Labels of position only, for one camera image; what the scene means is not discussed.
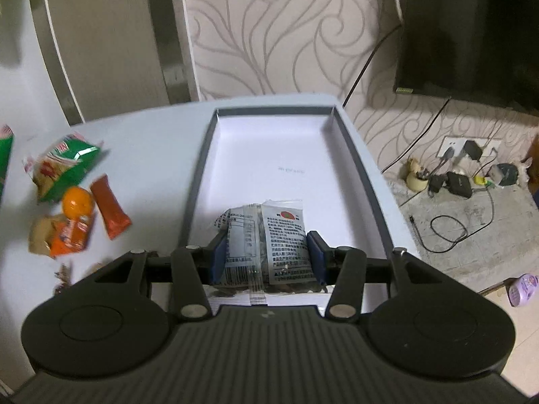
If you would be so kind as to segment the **silver clear snack packet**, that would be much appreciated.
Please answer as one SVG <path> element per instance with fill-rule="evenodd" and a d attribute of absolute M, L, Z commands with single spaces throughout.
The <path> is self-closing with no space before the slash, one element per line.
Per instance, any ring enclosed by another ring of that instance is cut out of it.
<path fill-rule="evenodd" d="M 214 222 L 226 234 L 221 296 L 249 295 L 264 305 L 269 294 L 320 293 L 309 258 L 303 202 L 267 201 L 223 212 Z"/>

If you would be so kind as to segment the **red-brown stick snack packet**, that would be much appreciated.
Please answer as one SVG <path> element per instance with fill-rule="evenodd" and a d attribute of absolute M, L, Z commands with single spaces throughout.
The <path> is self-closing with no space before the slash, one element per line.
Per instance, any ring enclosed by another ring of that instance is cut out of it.
<path fill-rule="evenodd" d="M 99 208 L 109 239 L 114 240 L 132 225 L 132 221 L 117 201 L 107 175 L 94 180 L 90 191 Z"/>

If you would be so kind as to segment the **dark grey cardboard box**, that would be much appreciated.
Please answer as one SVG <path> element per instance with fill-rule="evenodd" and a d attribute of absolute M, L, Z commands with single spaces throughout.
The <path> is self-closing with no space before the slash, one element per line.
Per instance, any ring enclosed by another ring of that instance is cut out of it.
<path fill-rule="evenodd" d="M 273 202 L 303 211 L 329 246 L 385 259 L 394 246 L 376 167 L 329 106 L 216 108 L 188 194 L 182 244 L 205 246 L 229 209 Z"/>

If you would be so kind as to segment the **orange snack packet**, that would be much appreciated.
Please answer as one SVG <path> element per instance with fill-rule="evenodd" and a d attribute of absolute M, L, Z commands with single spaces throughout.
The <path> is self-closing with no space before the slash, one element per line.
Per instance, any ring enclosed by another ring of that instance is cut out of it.
<path fill-rule="evenodd" d="M 53 222 L 50 256 L 56 258 L 84 251 L 90 239 L 92 225 L 92 216 Z"/>

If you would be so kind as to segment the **purple plastic bottle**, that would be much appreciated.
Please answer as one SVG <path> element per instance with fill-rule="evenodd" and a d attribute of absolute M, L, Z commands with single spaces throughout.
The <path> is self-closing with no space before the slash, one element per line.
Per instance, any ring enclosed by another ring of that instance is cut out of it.
<path fill-rule="evenodd" d="M 516 278 L 508 287 L 507 295 L 512 307 L 526 305 L 538 290 L 538 276 L 523 274 Z"/>

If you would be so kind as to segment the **black wall television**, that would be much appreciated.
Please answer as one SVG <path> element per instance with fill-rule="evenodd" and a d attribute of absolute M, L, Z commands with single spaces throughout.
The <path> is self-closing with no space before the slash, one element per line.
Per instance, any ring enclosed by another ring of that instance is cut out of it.
<path fill-rule="evenodd" d="M 538 0 L 395 0 L 394 90 L 538 112 Z"/>

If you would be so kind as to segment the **small orange mandarin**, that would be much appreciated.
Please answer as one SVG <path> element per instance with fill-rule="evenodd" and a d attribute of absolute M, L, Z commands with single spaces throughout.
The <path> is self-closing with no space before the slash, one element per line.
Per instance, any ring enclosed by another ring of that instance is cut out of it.
<path fill-rule="evenodd" d="M 69 187 L 62 197 L 62 212 L 68 219 L 90 217 L 94 206 L 91 193 L 78 186 Z"/>

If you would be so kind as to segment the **brown snack packet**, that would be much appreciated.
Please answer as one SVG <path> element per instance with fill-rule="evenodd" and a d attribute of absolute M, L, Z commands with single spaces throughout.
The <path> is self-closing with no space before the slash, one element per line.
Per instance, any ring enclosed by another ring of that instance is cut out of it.
<path fill-rule="evenodd" d="M 46 215 L 36 218 L 28 235 L 28 252 L 34 255 L 51 256 L 51 244 L 56 235 L 57 225 L 66 221 L 63 214 Z"/>

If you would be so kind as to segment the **black power adapter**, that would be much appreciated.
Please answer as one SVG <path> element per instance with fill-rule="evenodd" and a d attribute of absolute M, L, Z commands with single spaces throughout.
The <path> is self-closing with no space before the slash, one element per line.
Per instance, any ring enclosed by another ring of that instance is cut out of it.
<path fill-rule="evenodd" d="M 478 161 L 483 155 L 483 149 L 475 140 L 466 140 L 463 145 L 463 151 L 473 161 Z"/>

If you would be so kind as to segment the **small yellow ceramic cup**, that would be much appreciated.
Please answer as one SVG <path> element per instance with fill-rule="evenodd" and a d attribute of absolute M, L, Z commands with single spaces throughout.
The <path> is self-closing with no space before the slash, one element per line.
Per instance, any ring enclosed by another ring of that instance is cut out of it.
<path fill-rule="evenodd" d="M 423 167 L 415 158 L 408 160 L 408 175 L 406 184 L 408 189 L 414 193 L 420 193 L 426 189 L 429 183 L 430 171 Z"/>

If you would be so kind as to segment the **green prawn cracker bag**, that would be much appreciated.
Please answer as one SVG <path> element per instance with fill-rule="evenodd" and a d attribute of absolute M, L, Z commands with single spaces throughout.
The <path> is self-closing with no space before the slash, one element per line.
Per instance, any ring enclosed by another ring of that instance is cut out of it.
<path fill-rule="evenodd" d="M 72 133 L 52 144 L 36 158 L 27 157 L 25 172 L 36 185 L 36 202 L 59 202 L 68 188 L 79 185 L 102 152 L 103 142 L 88 142 Z"/>
<path fill-rule="evenodd" d="M 5 187 L 5 179 L 9 165 L 14 134 L 11 128 L 7 125 L 1 127 L 0 130 L 0 195 L 3 194 Z"/>

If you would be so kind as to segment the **brown gold candy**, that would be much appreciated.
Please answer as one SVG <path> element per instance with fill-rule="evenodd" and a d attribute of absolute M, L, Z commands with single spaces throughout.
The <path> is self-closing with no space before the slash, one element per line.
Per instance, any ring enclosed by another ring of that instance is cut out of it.
<path fill-rule="evenodd" d="M 55 278 L 58 279 L 58 283 L 53 290 L 53 295 L 57 296 L 71 286 L 71 264 L 62 264 L 59 271 L 55 272 Z"/>

